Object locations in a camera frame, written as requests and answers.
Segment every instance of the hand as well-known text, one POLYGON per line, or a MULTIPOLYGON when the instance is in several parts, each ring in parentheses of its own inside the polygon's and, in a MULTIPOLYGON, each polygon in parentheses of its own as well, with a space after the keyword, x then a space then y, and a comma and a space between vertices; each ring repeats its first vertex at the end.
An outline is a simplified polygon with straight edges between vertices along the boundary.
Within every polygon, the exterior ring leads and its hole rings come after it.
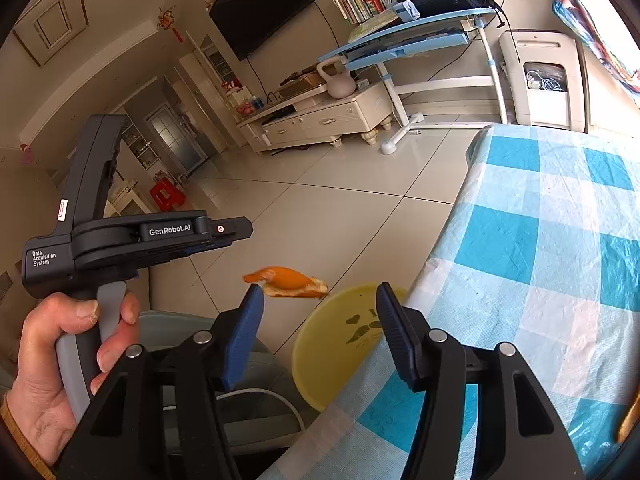
MULTIPOLYGON (((102 373, 91 382, 95 394, 127 346, 140 336, 140 302, 128 292, 120 305, 120 323, 97 354, 102 373)), ((58 370, 56 340, 63 332, 79 334, 98 321, 96 300, 73 300, 55 293, 24 321, 18 352, 18 376, 6 402, 16 424, 48 465, 57 459, 76 429, 76 420, 58 370)))

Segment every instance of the ceiling vent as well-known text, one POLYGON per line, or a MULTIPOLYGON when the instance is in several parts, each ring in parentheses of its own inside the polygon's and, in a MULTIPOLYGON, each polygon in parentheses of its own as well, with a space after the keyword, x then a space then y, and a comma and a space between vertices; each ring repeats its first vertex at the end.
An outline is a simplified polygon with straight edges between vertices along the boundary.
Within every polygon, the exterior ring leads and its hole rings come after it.
POLYGON ((15 23, 14 34, 42 66, 87 25, 83 0, 38 0, 15 23))

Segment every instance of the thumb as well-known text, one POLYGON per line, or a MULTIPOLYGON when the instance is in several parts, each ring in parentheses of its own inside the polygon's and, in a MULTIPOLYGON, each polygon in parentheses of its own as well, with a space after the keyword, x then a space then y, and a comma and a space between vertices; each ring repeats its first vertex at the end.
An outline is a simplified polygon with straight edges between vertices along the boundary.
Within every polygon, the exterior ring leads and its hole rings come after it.
POLYGON ((56 358, 56 340, 65 332, 89 330, 99 316, 97 300, 78 301, 51 294, 33 309, 22 326, 18 352, 18 379, 45 391, 62 387, 56 358))

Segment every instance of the glass door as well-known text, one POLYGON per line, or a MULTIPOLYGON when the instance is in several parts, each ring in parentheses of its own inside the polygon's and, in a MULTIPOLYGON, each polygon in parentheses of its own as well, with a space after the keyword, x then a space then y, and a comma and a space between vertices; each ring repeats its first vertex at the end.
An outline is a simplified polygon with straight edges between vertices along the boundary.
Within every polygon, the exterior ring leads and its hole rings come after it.
POLYGON ((193 173, 207 160, 206 153, 182 129, 168 106, 162 106, 146 122, 158 132, 162 142, 184 167, 187 174, 193 173))

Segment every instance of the wall-mounted tv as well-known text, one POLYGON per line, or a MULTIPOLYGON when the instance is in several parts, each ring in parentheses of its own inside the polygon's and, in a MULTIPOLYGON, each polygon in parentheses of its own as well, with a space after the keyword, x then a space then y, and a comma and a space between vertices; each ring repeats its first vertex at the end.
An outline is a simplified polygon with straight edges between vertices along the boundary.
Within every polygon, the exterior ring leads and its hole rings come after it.
POLYGON ((209 16, 238 59, 244 59, 314 1, 216 0, 209 16))

